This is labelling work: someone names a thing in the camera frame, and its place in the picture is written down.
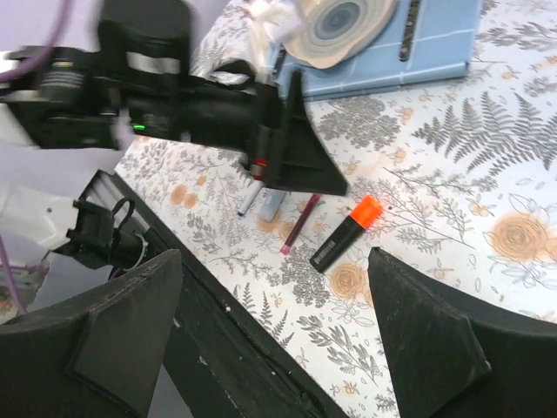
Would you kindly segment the pink pen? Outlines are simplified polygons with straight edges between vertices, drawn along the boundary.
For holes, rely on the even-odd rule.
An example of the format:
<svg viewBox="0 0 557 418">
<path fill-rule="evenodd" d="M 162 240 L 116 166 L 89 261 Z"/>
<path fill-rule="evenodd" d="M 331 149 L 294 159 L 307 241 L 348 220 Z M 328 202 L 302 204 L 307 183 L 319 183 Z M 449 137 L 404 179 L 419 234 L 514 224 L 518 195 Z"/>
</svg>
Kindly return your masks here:
<svg viewBox="0 0 557 418">
<path fill-rule="evenodd" d="M 309 216 L 311 215 L 313 209 L 320 201 L 321 196 L 317 193 L 314 193 L 310 199 L 308 200 L 307 204 L 305 205 L 304 210 L 300 214 L 299 219 L 297 220 L 296 224 L 292 228 L 290 234 L 288 235 L 287 239 L 285 240 L 284 245 L 281 247 L 280 252 L 284 255 L 287 255 L 296 241 L 297 237 L 299 236 L 301 229 L 303 228 L 304 224 L 308 220 Z"/>
</svg>

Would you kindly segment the orange highlighter cap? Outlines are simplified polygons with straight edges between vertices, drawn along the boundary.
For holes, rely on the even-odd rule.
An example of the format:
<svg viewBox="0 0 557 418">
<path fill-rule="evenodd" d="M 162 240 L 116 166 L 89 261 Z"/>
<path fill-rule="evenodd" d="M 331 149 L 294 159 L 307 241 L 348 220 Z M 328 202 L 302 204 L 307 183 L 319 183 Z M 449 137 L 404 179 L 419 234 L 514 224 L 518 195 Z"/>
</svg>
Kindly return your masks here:
<svg viewBox="0 0 557 418">
<path fill-rule="evenodd" d="M 364 230 L 383 213 L 383 206 L 371 195 L 366 195 L 350 212 L 349 217 Z"/>
</svg>

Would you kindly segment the thin blue pen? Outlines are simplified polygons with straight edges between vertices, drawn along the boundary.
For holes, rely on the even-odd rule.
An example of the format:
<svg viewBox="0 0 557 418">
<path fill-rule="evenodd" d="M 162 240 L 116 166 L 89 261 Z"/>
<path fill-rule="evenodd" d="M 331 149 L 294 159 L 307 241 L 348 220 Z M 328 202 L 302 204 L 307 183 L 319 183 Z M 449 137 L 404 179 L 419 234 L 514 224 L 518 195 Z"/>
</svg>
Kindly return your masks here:
<svg viewBox="0 0 557 418">
<path fill-rule="evenodd" d="M 253 184 L 250 185 L 247 195 L 238 208 L 237 214 L 239 217 L 244 217 L 246 215 L 262 188 L 263 183 L 259 181 L 255 181 Z"/>
</svg>

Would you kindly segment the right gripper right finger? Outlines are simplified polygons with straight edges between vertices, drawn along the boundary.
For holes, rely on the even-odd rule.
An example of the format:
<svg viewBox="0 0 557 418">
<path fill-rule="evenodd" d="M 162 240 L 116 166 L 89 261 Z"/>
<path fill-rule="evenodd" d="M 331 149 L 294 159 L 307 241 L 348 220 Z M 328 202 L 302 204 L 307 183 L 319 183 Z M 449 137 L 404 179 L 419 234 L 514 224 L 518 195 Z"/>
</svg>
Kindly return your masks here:
<svg viewBox="0 0 557 418">
<path fill-rule="evenodd" d="M 554 417 L 556 326 L 374 247 L 368 275 L 402 417 Z"/>
</svg>

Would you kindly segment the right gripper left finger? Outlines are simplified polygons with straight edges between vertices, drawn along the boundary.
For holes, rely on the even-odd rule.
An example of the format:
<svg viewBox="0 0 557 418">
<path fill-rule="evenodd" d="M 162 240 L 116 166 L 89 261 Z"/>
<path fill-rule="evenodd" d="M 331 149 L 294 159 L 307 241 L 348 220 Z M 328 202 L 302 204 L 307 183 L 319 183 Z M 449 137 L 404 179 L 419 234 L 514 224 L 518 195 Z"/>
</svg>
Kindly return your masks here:
<svg viewBox="0 0 557 418">
<path fill-rule="evenodd" d="M 1 326 L 3 417 L 145 417 L 182 286 L 177 250 Z"/>
</svg>

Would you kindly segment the orange black highlighter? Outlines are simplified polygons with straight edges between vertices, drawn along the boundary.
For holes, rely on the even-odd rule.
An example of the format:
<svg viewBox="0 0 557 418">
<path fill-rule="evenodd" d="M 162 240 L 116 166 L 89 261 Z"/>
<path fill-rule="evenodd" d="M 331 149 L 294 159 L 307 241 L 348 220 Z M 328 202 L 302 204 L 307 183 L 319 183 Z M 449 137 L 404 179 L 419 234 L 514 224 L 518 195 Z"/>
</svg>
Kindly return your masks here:
<svg viewBox="0 0 557 418">
<path fill-rule="evenodd" d="M 309 259 L 310 264 L 317 272 L 324 273 L 364 231 L 352 217 L 346 217 Z"/>
</svg>

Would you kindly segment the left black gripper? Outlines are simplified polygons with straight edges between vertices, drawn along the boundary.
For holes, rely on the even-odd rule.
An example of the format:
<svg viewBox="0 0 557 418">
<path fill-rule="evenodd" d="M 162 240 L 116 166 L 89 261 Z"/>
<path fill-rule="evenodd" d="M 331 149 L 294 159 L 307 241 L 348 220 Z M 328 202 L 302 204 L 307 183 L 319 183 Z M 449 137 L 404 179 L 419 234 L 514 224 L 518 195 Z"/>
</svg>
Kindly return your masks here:
<svg viewBox="0 0 557 418">
<path fill-rule="evenodd" d="M 193 144 L 243 154 L 246 173 L 270 188 L 344 196 L 348 184 L 329 156 L 305 110 L 302 72 L 290 78 L 283 106 L 278 87 L 256 80 L 245 60 L 217 70 L 247 79 L 222 84 L 190 75 L 181 91 L 178 125 Z"/>
</svg>

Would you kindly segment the light blue highlighter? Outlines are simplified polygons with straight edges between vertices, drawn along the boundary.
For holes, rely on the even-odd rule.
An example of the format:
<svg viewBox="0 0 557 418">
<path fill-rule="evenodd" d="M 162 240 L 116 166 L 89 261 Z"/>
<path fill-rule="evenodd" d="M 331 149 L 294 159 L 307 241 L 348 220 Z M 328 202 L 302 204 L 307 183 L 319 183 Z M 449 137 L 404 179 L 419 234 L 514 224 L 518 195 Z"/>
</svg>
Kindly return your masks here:
<svg viewBox="0 0 557 418">
<path fill-rule="evenodd" d="M 258 218 L 264 222 L 271 222 L 277 215 L 287 192 L 281 190 L 270 190 L 265 201 L 258 212 Z"/>
</svg>

